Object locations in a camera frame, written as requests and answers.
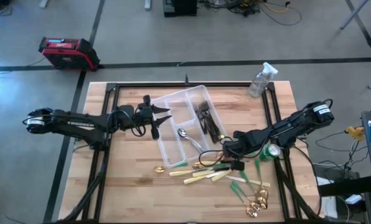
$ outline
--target metal spoon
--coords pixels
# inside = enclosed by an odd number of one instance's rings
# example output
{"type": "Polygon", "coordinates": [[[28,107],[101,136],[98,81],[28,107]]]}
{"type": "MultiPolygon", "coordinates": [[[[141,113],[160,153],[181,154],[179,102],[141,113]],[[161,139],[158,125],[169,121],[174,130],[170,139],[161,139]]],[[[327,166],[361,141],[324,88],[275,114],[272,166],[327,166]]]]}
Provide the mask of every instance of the metal spoon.
{"type": "Polygon", "coordinates": [[[193,140],[191,137],[189,137],[189,135],[186,133],[186,131],[184,129],[178,128],[177,132],[178,132],[178,135],[181,138],[185,138],[185,139],[190,140],[193,147],[195,147],[198,150],[199,153],[202,153],[204,151],[202,146],[199,143],[197,143],[195,140],[193,140]]]}

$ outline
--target green can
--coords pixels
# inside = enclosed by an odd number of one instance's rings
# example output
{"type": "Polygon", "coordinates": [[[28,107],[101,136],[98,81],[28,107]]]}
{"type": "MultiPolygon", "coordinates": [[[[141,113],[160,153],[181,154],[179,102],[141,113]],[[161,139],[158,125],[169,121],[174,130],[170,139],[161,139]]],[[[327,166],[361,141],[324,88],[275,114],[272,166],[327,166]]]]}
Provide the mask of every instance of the green can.
{"type": "Polygon", "coordinates": [[[260,153],[260,160],[263,162],[269,161],[278,157],[280,154],[280,148],[276,144],[268,144],[262,149],[260,153]]]}

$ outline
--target wooden table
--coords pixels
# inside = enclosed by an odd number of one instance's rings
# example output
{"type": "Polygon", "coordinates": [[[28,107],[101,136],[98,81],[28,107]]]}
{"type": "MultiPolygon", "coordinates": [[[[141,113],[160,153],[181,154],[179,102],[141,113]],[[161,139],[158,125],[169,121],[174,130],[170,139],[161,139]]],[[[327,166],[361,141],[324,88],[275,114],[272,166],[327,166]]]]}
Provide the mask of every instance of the wooden table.
{"type": "MultiPolygon", "coordinates": [[[[101,114],[105,86],[106,83],[90,83],[84,113],[101,114]]],[[[275,88],[281,116],[286,118],[296,111],[290,82],[275,82],[275,88]]],[[[136,106],[142,101],[144,95],[149,94],[154,99],[182,89],[121,88],[119,104],[136,106]]],[[[230,135],[235,130],[248,131],[267,126],[262,100],[251,98],[247,93],[247,88],[213,87],[208,88],[208,91],[230,135]]],[[[168,173],[174,170],[189,170],[190,167],[172,168],[161,174],[154,172],[153,168],[163,165],[163,160],[158,142],[152,139],[149,133],[150,128],[147,130],[147,134],[142,138],[133,136],[130,131],[118,131],[114,134],[100,222],[283,221],[277,178],[272,161],[262,162],[261,167],[263,181],[271,183],[271,187],[268,188],[270,194],[268,209],[259,212],[257,218],[250,218],[245,213],[243,204],[230,190],[231,180],[227,178],[215,183],[204,179],[184,185],[183,180],[190,178],[189,175],[169,177],[168,173]]],[[[302,142],[297,142],[297,145],[308,153],[302,142]]],[[[93,151],[88,148],[79,149],[73,154],[59,218],[67,216],[83,196],[92,156],[93,151]]],[[[319,196],[311,165],[296,149],[291,150],[290,158],[296,187],[306,202],[316,211],[319,196]]],[[[258,180],[253,163],[246,165],[245,171],[250,179],[258,180]]],[[[239,176],[238,172],[232,172],[231,175],[239,176]]],[[[246,184],[240,183],[240,186],[247,194],[252,195],[252,191],[246,184]]],[[[290,213],[294,217],[290,194],[288,192],[287,194],[290,213]]],[[[92,200],[90,217],[93,215],[94,203],[95,201],[92,200]]]]}

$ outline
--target red battery box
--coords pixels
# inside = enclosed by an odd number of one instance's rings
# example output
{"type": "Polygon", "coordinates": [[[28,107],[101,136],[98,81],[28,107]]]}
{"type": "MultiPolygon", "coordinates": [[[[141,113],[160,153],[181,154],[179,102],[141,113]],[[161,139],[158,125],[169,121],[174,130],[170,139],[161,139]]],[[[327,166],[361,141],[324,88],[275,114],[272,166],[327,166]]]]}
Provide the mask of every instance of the red battery box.
{"type": "Polygon", "coordinates": [[[57,69],[96,71],[99,59],[91,44],[84,39],[43,37],[39,52],[57,69]]]}

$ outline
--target concrete floor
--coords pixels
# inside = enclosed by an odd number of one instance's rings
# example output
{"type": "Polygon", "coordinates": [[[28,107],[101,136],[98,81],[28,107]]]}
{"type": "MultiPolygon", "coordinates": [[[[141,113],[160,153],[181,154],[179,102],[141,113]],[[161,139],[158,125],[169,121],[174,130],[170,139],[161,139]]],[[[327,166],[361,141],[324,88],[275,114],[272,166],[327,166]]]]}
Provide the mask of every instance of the concrete floor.
{"type": "MultiPolygon", "coordinates": [[[[12,15],[0,17],[0,70],[40,60],[37,49],[43,36],[89,38],[99,1],[50,1],[46,9],[38,8],[38,3],[13,1],[12,15]]],[[[143,0],[105,0],[94,43],[101,63],[371,58],[371,48],[355,21],[339,30],[350,14],[345,0],[293,0],[291,5],[301,11],[303,20],[292,27],[280,26],[263,13],[244,18],[227,10],[200,9],[196,17],[167,19],[161,5],[161,1],[153,0],[152,10],[145,12],[143,0]]],[[[371,35],[371,1],[360,12],[360,18],[371,35]]],[[[277,19],[292,22],[297,18],[288,13],[277,19]]],[[[314,141],[350,125],[360,125],[360,112],[371,110],[371,90],[366,89],[371,82],[371,62],[295,61],[275,67],[280,71],[276,80],[291,82],[298,108],[333,98],[336,120],[308,136],[309,154],[314,162],[330,159],[343,164],[347,153],[318,148],[314,141]]],[[[261,68],[101,69],[86,74],[79,105],[72,102],[79,72],[33,70],[0,75],[0,223],[12,223],[5,215],[25,223],[40,223],[46,210],[63,136],[27,133],[21,121],[32,110],[70,110],[78,106],[81,111],[89,82],[184,80],[185,74],[191,81],[251,80],[261,68]]],[[[325,144],[348,149],[351,142],[343,135],[325,144]]],[[[365,153],[356,153],[354,160],[365,153]]],[[[55,211],[61,202],[68,167],[69,162],[64,167],[55,211]]],[[[353,171],[370,175],[370,161],[356,164],[353,171]]]]}

